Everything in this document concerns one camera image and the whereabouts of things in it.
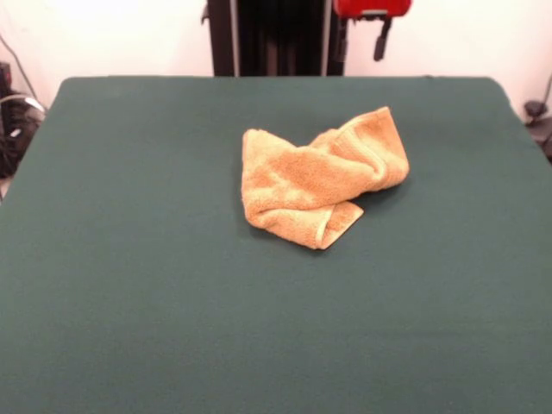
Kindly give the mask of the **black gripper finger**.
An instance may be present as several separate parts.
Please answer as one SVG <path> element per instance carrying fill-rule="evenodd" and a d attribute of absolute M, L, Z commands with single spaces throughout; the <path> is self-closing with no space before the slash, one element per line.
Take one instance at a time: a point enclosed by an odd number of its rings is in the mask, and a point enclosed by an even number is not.
<path fill-rule="evenodd" d="M 348 24 L 344 19 L 339 19 L 337 26 L 337 61 L 344 62 L 347 53 Z"/>
<path fill-rule="evenodd" d="M 383 25 L 379 34 L 379 37 L 376 40 L 375 48 L 374 48 L 374 54 L 373 59 L 375 61 L 381 61 L 385 57 L 385 51 L 386 51 L 386 43 L 389 31 L 392 27 L 392 19 L 391 18 L 385 18 L 382 20 Z"/>

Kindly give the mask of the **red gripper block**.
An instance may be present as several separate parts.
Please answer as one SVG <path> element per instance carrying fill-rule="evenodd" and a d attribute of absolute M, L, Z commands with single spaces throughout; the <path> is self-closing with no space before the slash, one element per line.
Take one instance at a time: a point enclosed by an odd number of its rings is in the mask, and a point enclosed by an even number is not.
<path fill-rule="evenodd" d="M 401 17 L 411 6 L 411 0 L 335 0 L 338 16 L 356 20 Z"/>

